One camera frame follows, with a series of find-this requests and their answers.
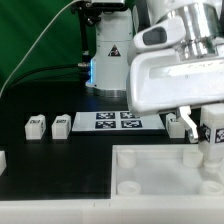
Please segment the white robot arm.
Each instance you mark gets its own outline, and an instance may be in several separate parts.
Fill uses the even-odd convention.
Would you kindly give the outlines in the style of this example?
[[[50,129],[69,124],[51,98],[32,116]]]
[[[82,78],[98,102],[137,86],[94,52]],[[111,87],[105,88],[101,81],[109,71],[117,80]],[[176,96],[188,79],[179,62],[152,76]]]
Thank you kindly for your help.
[[[96,26],[96,54],[83,48],[87,90],[127,97],[135,115],[175,112],[198,141],[193,108],[224,101],[224,0],[80,0]]]

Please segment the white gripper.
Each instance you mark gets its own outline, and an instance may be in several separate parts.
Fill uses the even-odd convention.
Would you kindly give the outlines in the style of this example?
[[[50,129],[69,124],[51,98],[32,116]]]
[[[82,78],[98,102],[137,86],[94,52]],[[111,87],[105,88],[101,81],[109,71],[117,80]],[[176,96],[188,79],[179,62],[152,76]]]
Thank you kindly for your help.
[[[181,61],[174,49],[138,55],[127,78],[129,110],[138,116],[174,111],[191,143],[198,142],[191,107],[224,101],[224,56]]]

